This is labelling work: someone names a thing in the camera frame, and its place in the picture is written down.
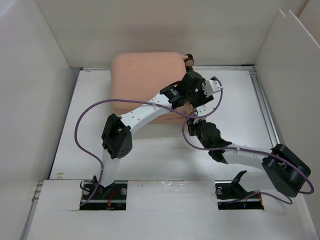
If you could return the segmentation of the pink hardshell suitcase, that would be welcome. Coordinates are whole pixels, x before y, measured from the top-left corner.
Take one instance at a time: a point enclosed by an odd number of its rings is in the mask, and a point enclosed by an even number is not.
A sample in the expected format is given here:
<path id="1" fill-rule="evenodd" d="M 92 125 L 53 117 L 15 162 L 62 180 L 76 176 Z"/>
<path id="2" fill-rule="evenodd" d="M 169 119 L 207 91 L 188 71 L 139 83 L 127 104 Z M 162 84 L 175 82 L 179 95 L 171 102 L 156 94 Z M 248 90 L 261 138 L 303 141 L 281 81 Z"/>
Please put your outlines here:
<path id="1" fill-rule="evenodd" d="M 195 61 L 178 52 L 136 52 L 117 55 L 111 63 L 111 99 L 147 102 L 161 89 L 182 80 Z"/>

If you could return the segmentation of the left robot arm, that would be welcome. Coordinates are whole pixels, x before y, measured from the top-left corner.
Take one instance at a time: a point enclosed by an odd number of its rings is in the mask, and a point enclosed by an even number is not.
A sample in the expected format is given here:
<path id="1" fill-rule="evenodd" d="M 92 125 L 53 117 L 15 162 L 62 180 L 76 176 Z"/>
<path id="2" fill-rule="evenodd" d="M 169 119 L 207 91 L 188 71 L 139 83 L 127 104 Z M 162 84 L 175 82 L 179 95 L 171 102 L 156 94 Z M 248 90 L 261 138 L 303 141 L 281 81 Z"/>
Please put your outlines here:
<path id="1" fill-rule="evenodd" d="M 132 137 L 139 129 L 186 103 L 202 114 L 204 105 L 212 101 L 213 94 L 221 89 L 217 79 L 205 79 L 190 70 L 180 81 L 164 87 L 147 103 L 120 116 L 111 114 L 101 136 L 103 172 L 92 180 L 95 194 L 103 199 L 111 194 L 120 159 L 132 150 Z"/>

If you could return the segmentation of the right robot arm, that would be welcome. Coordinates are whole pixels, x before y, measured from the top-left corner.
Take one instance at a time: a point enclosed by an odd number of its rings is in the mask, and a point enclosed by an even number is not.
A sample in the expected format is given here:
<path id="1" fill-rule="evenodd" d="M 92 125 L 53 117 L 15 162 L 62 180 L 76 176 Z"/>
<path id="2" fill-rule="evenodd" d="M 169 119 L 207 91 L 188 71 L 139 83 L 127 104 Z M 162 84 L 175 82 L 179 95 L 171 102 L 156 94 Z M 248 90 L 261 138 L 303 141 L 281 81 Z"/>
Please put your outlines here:
<path id="1" fill-rule="evenodd" d="M 188 133 L 196 137 L 208 155 L 218 163 L 237 164 L 255 168 L 246 171 L 231 184 L 237 197 L 255 190 L 275 190 L 294 198 L 311 174 L 310 168 L 287 146 L 277 144 L 271 149 L 258 149 L 237 145 L 221 137 L 221 132 L 212 122 L 188 119 Z"/>

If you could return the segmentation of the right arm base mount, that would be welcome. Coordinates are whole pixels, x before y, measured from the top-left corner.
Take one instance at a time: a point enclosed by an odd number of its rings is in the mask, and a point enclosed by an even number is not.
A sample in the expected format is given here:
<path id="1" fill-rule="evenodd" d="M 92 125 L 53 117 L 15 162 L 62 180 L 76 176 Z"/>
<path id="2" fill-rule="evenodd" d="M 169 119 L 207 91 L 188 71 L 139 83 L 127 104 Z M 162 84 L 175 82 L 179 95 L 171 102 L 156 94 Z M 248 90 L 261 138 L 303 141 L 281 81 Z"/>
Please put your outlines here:
<path id="1" fill-rule="evenodd" d="M 260 195 L 245 199 L 253 192 L 245 191 L 238 183 L 229 181 L 215 182 L 215 195 L 219 210 L 264 210 Z"/>

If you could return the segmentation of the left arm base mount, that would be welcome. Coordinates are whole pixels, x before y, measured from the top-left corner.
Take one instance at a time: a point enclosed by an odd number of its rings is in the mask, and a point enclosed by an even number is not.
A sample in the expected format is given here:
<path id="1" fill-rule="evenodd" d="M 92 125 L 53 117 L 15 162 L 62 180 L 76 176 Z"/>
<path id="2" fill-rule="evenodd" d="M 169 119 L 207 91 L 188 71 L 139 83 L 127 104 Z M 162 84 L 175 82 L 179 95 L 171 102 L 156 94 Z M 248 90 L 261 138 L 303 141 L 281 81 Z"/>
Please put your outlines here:
<path id="1" fill-rule="evenodd" d="M 85 204 L 91 196 L 95 186 L 88 181 L 80 183 L 81 200 L 79 209 L 81 211 L 125 211 L 127 207 L 127 181 L 115 181 L 103 190 L 101 194 L 98 190 L 93 197 Z"/>

